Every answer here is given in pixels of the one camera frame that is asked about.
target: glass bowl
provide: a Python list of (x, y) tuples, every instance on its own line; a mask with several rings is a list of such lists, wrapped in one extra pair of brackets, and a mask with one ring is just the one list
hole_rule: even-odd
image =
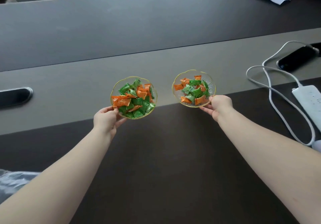
[(208, 93), (210, 94), (210, 96), (215, 95), (216, 87), (215, 87), (215, 84), (214, 84), (210, 75), (208, 75), (207, 73), (204, 73), (204, 72), (197, 71), (197, 70), (188, 70), (186, 72), (179, 74), (175, 78), (174, 83), (172, 85), (173, 94), (176, 97), (176, 99), (179, 101), (180, 104), (183, 104), (188, 107), (198, 108), (198, 107), (205, 106), (210, 103), (210, 101), (206, 101), (202, 104), (195, 105), (195, 103), (182, 102), (180, 98), (181, 98), (181, 96), (185, 96), (184, 93), (181, 90), (175, 90), (174, 85), (181, 84), (182, 83), (182, 81), (180, 81), (181, 79), (184, 79), (184, 78), (194, 79), (194, 76), (196, 76), (196, 75), (201, 75), (202, 76), (201, 80), (204, 80), (208, 84)]
[[(153, 102), (154, 102), (154, 104), (156, 105), (156, 102), (157, 102), (157, 92), (156, 92), (153, 84), (152, 84), (149, 80), (147, 80), (147, 79), (145, 79), (145, 78), (140, 78), (140, 77), (137, 77), (137, 76), (130, 76), (130, 77), (127, 77), (127, 78), (125, 78), (125, 79), (122, 79), (122, 80), (118, 81), (118, 82), (115, 84), (115, 86), (114, 86), (114, 88), (113, 88), (113, 91), (112, 91), (111, 94), (110, 94), (110, 103), (113, 104), (113, 100), (112, 100), (112, 98), (111, 98), (112, 96), (119, 96), (119, 95), (120, 95), (120, 93), (119, 93), (120, 88), (122, 88), (126, 83), (133, 84), (133, 82), (135, 81), (135, 79), (139, 79), (139, 80), (142, 82), (142, 84), (151, 84), (150, 87), (151, 87), (152, 90), (153, 90), (153, 91), (152, 91), (152, 94), (153, 94), (153, 96), (154, 96)], [(137, 118), (129, 118), (129, 117), (124, 116), (122, 113), (119, 113), (119, 115), (122, 116), (122, 117), (124, 117), (124, 118), (127, 118), (127, 119), (141, 119), (141, 118), (146, 117), (147, 115), (151, 114), (151, 112), (154, 111), (154, 109), (155, 109), (155, 108), (153, 108), (149, 113), (145, 114), (144, 116), (137, 117)]]

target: white power strip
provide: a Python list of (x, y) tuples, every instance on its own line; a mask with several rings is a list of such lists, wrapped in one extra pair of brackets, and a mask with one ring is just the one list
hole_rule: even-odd
[(321, 132), (321, 93), (314, 85), (292, 89), (292, 94)]

